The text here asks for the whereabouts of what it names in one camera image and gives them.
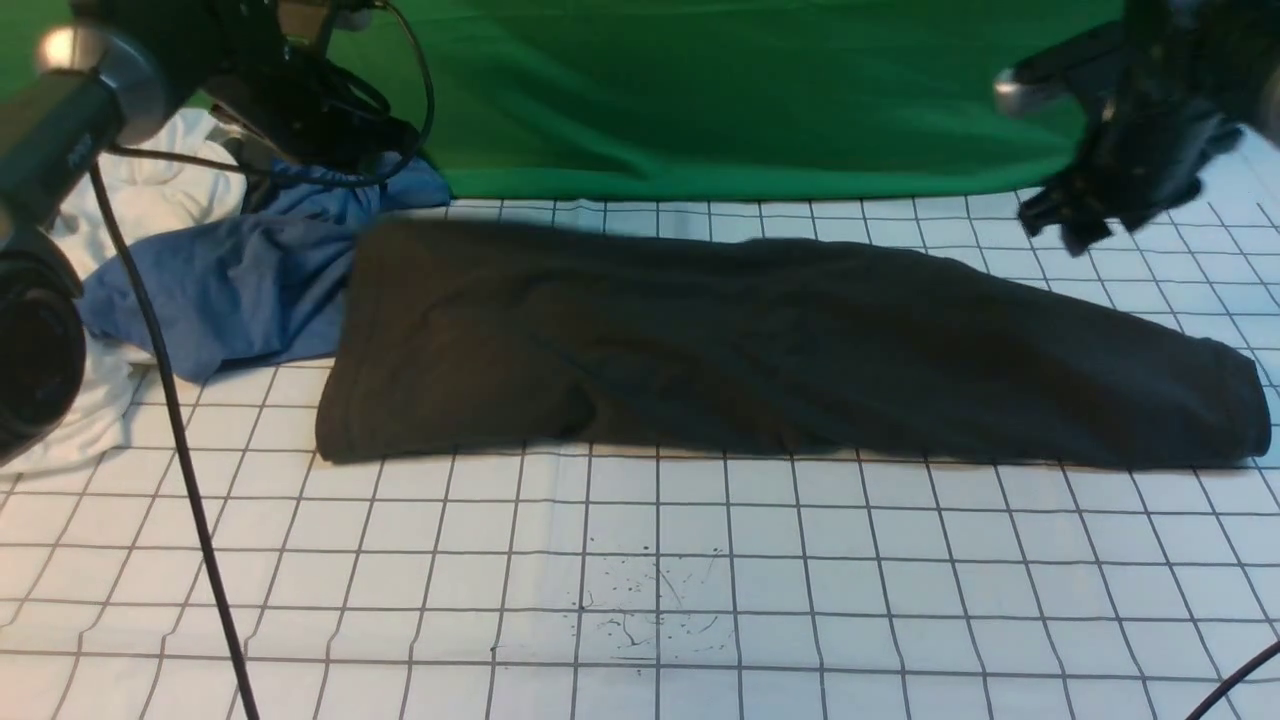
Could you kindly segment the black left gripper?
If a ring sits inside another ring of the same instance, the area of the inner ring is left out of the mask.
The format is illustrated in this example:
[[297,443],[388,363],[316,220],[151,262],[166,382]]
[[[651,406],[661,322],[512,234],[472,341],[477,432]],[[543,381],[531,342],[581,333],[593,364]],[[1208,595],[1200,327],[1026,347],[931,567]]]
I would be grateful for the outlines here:
[[370,82],[328,56],[337,31],[360,32],[388,1],[215,1],[228,60],[205,85],[214,111],[284,158],[343,173],[384,152],[417,152],[421,131]]

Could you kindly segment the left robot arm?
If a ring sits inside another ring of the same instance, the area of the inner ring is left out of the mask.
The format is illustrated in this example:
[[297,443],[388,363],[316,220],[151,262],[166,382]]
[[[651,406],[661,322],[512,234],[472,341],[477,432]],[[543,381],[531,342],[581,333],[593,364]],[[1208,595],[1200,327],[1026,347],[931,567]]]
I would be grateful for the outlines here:
[[[390,1],[73,1],[35,49],[35,81],[3,101],[3,461],[47,437],[72,409],[87,359],[82,284],[49,227],[90,178],[122,241],[99,158],[154,158],[145,142],[196,94],[282,156],[381,184],[433,131],[436,92],[422,45]],[[392,14],[419,65],[421,126],[328,56],[335,29]]]

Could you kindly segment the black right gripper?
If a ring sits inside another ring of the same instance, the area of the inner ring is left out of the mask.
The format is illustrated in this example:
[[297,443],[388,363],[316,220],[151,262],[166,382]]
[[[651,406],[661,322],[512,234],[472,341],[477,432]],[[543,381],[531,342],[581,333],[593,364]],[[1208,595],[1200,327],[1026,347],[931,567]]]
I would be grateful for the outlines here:
[[1085,114],[1070,163],[1018,209],[1029,236],[1056,227],[1073,256],[1110,237],[1111,222],[1138,231],[1196,200],[1201,172],[1245,129],[1277,141],[1275,1],[1128,1],[1117,22],[1117,87]]

